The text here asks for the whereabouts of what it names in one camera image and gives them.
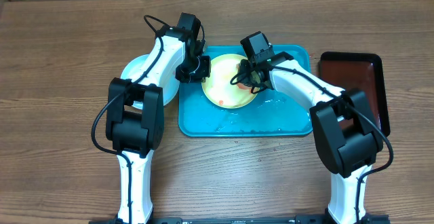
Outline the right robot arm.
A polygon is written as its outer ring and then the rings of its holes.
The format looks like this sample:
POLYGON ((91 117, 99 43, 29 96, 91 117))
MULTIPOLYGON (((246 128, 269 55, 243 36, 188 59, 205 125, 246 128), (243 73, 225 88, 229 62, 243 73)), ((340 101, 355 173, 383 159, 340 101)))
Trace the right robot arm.
POLYGON ((270 89, 289 96, 309 112, 315 147, 331 173, 327 207, 332 223, 371 223, 364 207, 366 181, 383 149, 382 132, 364 92, 345 90, 314 76, 287 52, 277 53, 261 32, 240 42, 246 58, 231 84, 253 93, 270 89))

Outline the light blue plate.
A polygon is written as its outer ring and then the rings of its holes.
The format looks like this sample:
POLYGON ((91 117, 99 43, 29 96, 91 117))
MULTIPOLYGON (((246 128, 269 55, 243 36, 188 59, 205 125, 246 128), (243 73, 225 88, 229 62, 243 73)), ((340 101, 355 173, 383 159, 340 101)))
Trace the light blue plate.
MULTIPOLYGON (((141 67, 152 63, 152 59, 148 58, 148 54, 141 55, 130 61, 121 73, 122 79, 131 79, 135 81, 142 75, 145 69, 141 67)), ((140 83, 142 85, 155 84, 163 88, 163 105, 169 104, 178 92, 180 82, 175 78, 176 67, 169 68, 165 62, 157 61, 157 64, 151 69, 148 77, 145 77, 140 83)))

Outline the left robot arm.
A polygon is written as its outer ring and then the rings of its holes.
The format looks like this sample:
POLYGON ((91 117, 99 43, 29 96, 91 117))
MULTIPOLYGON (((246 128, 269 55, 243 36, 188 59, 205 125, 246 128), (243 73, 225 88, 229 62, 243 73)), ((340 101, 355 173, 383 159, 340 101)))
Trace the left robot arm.
POLYGON ((135 58, 108 87, 106 138, 120 167, 121 205, 111 223, 151 223, 151 163, 164 131, 164 106, 181 83, 201 83, 210 77, 210 57, 200 20, 182 13, 176 26, 163 23, 155 31, 149 54, 135 58))

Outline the red green scrub sponge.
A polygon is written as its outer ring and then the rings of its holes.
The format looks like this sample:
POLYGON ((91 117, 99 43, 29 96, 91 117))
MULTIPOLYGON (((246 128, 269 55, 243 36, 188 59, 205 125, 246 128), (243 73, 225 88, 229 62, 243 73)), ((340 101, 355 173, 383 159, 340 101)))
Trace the red green scrub sponge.
POLYGON ((238 81, 237 86, 242 90, 251 90, 250 86, 245 85, 245 82, 249 82, 249 79, 246 79, 246 75, 247 75, 246 72, 248 70, 249 69, 245 65, 242 65, 241 63, 237 65, 237 74, 238 74, 238 77, 236 78, 236 80, 238 81))

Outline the yellow-green plate top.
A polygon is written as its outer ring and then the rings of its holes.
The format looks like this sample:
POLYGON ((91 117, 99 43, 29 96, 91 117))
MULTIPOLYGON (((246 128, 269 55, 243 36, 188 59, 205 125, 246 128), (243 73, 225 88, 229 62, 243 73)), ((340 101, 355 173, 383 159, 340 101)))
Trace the yellow-green plate top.
POLYGON ((256 95, 231 85, 237 74, 237 65, 245 59, 239 54, 223 54, 211 60, 211 73, 202 89, 205 96, 215 105, 225 109, 237 109, 252 102, 256 95))

